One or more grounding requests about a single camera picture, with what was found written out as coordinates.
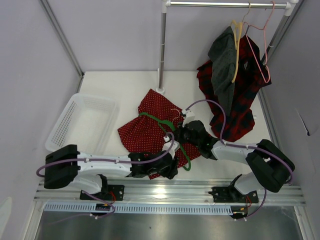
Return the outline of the red polka dot skirt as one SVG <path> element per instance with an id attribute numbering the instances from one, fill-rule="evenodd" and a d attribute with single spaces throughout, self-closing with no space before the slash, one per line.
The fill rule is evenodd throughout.
<path id="1" fill-rule="evenodd" d="M 150 89 L 137 107 L 138 116 L 118 128 L 122 145 L 130 153 L 162 152 L 165 134 L 173 133 L 178 123 L 183 121 L 181 110 L 163 95 Z M 175 152 L 175 157 L 179 158 L 177 169 L 183 168 L 189 172 L 192 169 L 191 161 L 199 156 L 195 146 L 182 143 Z M 153 174 L 149 179 L 157 177 L 161 176 Z"/>

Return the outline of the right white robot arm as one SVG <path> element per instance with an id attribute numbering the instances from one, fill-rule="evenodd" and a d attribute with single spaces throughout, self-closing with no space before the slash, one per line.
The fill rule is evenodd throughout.
<path id="1" fill-rule="evenodd" d="M 180 144 L 196 147 L 206 159 L 234 161 L 250 167 L 250 173 L 236 176 L 227 187 L 213 187 L 209 191 L 216 203 L 243 203 L 260 189 L 277 193 L 291 180 L 295 170 L 294 163 L 270 140 L 234 144 L 210 135 L 200 120 L 179 123 L 174 137 Z"/>

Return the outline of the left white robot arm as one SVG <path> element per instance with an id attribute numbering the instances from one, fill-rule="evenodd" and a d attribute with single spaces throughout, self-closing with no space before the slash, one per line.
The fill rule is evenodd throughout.
<path id="1" fill-rule="evenodd" d="M 72 187 L 93 195 L 108 196 L 109 177 L 144 178 L 160 175 L 171 180 L 178 174 L 179 143 L 170 141 L 158 153 L 131 152 L 123 156 L 98 156 L 78 151 L 75 144 L 60 148 L 45 157 L 44 188 Z"/>

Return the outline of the yellow hanger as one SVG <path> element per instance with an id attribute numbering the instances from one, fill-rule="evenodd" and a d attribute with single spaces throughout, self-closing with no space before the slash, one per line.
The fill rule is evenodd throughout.
<path id="1" fill-rule="evenodd" d="M 234 45 L 235 45 L 235 53 L 236 53 L 234 76 L 231 81 L 232 83 L 234 83 L 236 81 L 238 67 L 239 67 L 240 39 L 242 36 L 243 22 L 236 22 L 235 20 L 232 20 L 230 23 L 230 26 L 231 27 L 234 26 L 233 35 L 234 35 Z"/>

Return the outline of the red black plaid shirt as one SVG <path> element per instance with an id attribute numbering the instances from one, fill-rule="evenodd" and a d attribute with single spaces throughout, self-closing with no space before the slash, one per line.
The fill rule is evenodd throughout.
<path id="1" fill-rule="evenodd" d="M 240 39 L 239 46 L 239 67 L 235 79 L 232 107 L 230 115 L 226 115 L 226 123 L 222 134 L 223 139 L 229 142 L 239 140 L 254 128 L 255 120 L 251 110 L 252 103 L 261 88 L 272 84 L 268 70 L 258 58 L 260 49 L 256 43 L 250 37 L 243 36 Z M 260 69 L 263 71 L 265 80 L 269 79 L 268 83 L 262 77 Z M 208 60 L 198 67 L 197 71 L 198 86 L 205 98 L 219 103 L 211 84 L 212 61 Z M 221 109 L 214 103 L 208 102 L 208 105 L 213 113 L 213 118 L 209 125 L 214 135 L 219 138 L 224 116 Z"/>

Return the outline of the grey dotted garment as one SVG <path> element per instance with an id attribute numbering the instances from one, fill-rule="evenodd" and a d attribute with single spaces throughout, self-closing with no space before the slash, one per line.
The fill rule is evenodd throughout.
<path id="1" fill-rule="evenodd" d="M 214 95 L 228 116 L 231 113 L 236 72 L 236 44 L 232 28 L 227 27 L 212 43 L 208 53 L 212 61 L 211 84 Z"/>

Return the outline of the white plastic basket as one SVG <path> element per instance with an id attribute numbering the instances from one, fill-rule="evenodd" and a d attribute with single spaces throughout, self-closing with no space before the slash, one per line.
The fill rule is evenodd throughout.
<path id="1" fill-rule="evenodd" d="M 118 113 L 119 106 L 113 98 L 76 93 L 56 121 L 45 148 L 55 152 L 77 145 L 80 152 L 102 155 Z"/>

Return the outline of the silver clothes rack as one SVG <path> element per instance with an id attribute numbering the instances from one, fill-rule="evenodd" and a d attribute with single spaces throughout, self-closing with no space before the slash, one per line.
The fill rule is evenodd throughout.
<path id="1" fill-rule="evenodd" d="M 205 8 L 246 8 L 246 9 L 283 9 L 283 16 L 290 17 L 298 0 L 288 0 L 285 3 L 245 3 L 245 2 L 194 2 L 194 1 L 161 1 L 161 24 L 160 24 L 160 57 L 159 68 L 157 69 L 158 85 L 156 92 L 164 95 L 164 65 L 166 45 L 166 23 L 167 10 L 169 7 L 205 7 Z"/>

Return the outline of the aluminium mounting rail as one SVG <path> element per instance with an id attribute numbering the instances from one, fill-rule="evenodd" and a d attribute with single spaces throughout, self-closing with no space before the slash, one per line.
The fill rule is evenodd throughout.
<path id="1" fill-rule="evenodd" d="M 123 203 L 132 204 L 173 204 L 173 205 L 204 205 L 212 203 L 209 194 L 212 187 L 225 187 L 230 180 L 165 180 L 124 178 L 108 179 L 110 185 L 123 185 Z M 41 181 L 36 189 L 34 201 L 79 202 L 80 191 L 70 186 L 61 189 L 45 189 Z M 264 203 L 266 206 L 305 206 L 306 200 L 302 188 L 284 185 L 277 193 L 268 192 Z"/>

